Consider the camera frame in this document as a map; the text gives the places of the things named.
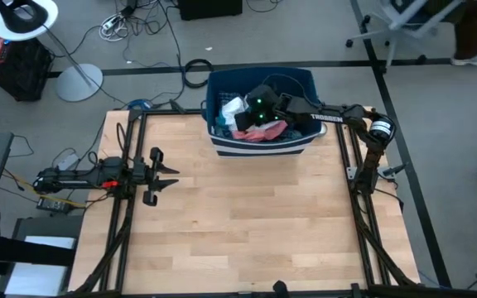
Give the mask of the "black power adapter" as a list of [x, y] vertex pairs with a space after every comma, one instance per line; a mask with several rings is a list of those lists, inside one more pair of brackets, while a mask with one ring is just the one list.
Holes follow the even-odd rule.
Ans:
[[46, 198], [40, 198], [36, 204], [36, 208], [57, 214], [68, 214], [74, 209], [71, 204]]

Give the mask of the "grey cart with white panels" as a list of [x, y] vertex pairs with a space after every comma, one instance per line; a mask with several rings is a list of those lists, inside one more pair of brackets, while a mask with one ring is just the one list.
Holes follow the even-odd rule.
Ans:
[[[76, 248], [83, 218], [19, 219], [12, 236], [29, 243]], [[0, 278], [0, 298], [52, 298], [67, 292], [70, 267], [14, 263]]]

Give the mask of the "office chair base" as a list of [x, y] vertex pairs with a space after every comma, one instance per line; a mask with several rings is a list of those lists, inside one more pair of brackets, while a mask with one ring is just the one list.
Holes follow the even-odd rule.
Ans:
[[359, 28], [364, 31], [346, 40], [350, 48], [357, 40], [370, 40], [373, 37], [384, 39], [388, 56], [380, 70], [386, 73], [393, 64], [399, 42], [408, 44], [419, 52], [416, 64], [426, 62], [424, 50], [417, 43], [424, 35], [436, 34], [437, 25], [444, 21], [465, 0], [450, 0], [441, 10], [429, 13], [425, 5], [430, 0], [378, 0], [379, 12], [370, 12], [359, 21]]

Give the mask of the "black storage crate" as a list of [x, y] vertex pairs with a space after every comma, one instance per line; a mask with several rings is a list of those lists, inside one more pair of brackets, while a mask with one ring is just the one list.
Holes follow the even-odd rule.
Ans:
[[36, 38], [3, 40], [7, 58], [0, 63], [0, 87], [18, 102], [40, 100], [53, 61], [50, 52]]

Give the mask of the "grey power brick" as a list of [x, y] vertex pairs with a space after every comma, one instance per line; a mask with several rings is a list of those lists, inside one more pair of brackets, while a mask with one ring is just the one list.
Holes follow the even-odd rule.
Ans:
[[72, 166], [75, 166], [79, 161], [79, 157], [75, 153], [69, 154], [62, 161], [56, 164], [56, 167], [61, 171], [69, 170]]

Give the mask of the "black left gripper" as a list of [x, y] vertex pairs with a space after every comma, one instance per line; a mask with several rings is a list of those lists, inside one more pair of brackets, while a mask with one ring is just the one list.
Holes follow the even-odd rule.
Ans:
[[158, 173], [163, 174], [179, 174], [179, 171], [173, 170], [162, 164], [163, 152], [158, 147], [153, 147], [150, 151], [151, 165], [148, 165], [144, 158], [139, 156], [137, 158], [139, 180], [142, 185], [147, 186], [147, 190], [143, 192], [142, 202], [148, 206], [157, 205], [156, 191], [162, 191], [166, 187], [174, 185], [178, 179], [159, 180]]

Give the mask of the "navy white striped basket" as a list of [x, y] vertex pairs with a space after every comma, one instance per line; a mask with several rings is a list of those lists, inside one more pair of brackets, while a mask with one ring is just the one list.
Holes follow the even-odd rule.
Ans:
[[311, 102], [319, 103], [313, 75], [309, 70], [287, 67], [253, 67], [237, 70], [215, 71], [210, 74], [202, 108], [206, 131], [219, 156], [253, 157], [297, 155], [314, 141], [320, 131], [320, 122], [307, 121], [292, 124], [302, 138], [287, 142], [245, 142], [217, 137], [213, 134], [214, 119], [220, 107], [219, 92], [238, 93], [242, 97], [255, 87], [265, 83], [274, 88], [276, 94], [305, 95]]

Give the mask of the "blue plaid shirt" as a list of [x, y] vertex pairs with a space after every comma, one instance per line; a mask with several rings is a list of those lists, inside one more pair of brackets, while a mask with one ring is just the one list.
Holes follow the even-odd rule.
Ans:
[[[226, 93], [226, 92], [219, 92], [217, 99], [219, 100], [220, 107], [218, 108], [218, 113], [215, 118], [217, 118], [219, 115], [222, 116], [220, 110], [224, 104], [227, 102], [231, 101], [235, 97], [241, 97], [244, 99], [240, 94], [238, 93]], [[287, 129], [279, 135], [276, 139], [272, 141], [263, 141], [263, 142], [287, 142], [287, 141], [294, 141], [296, 139], [302, 138], [303, 135], [300, 131], [294, 128], [293, 125], [288, 124]]]

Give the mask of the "white round pedestal stand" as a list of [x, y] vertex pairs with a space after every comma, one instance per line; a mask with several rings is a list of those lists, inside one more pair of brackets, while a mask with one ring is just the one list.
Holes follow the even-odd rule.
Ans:
[[59, 8], [53, 0], [33, 0], [43, 6], [48, 12], [47, 21], [42, 27], [28, 33], [10, 31], [3, 22], [0, 13], [0, 37], [10, 41], [26, 41], [46, 34], [62, 51], [63, 56], [70, 62], [57, 78], [56, 93], [66, 102], [80, 102], [95, 95], [102, 86], [104, 76], [102, 70], [92, 64], [80, 64], [72, 57], [60, 39], [55, 36], [51, 28], [59, 16]]

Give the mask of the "white garment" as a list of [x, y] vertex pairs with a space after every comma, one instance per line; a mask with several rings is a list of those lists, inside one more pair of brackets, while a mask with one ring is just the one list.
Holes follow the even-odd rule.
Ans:
[[235, 120], [235, 116], [239, 113], [246, 112], [249, 105], [246, 100], [242, 99], [241, 97], [235, 97], [231, 101], [224, 104], [220, 110], [225, 124], [229, 127], [232, 131], [237, 131], [237, 123]]

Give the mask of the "black bar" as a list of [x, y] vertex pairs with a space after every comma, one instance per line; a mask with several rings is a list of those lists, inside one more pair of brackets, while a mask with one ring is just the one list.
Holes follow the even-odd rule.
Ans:
[[73, 264], [74, 259], [74, 249], [29, 243], [0, 236], [0, 262], [68, 267]]

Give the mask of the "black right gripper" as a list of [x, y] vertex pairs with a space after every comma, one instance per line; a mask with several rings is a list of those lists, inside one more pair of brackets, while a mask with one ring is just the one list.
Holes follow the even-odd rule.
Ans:
[[246, 97], [244, 112], [234, 115], [235, 123], [239, 131], [246, 131], [251, 126], [260, 127], [273, 121], [280, 120], [275, 112], [282, 100], [268, 85], [261, 84], [253, 89]]

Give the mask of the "black box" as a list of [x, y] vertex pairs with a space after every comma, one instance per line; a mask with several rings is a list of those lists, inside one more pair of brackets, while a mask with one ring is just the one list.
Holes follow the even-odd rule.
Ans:
[[177, 0], [183, 21], [237, 16], [243, 12], [243, 0]]

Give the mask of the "person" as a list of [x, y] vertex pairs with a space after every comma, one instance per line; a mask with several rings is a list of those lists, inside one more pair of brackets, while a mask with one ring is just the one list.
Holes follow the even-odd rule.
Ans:
[[477, 0], [464, 0], [441, 22], [454, 26], [455, 54], [452, 58], [463, 60], [477, 55]]

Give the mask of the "coral pink garment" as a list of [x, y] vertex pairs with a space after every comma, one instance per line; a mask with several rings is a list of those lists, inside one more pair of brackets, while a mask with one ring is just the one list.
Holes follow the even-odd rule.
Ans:
[[246, 131], [234, 130], [232, 137], [235, 140], [244, 140], [247, 142], [272, 141], [281, 135], [288, 127], [283, 120], [272, 121], [258, 126], [251, 126]]

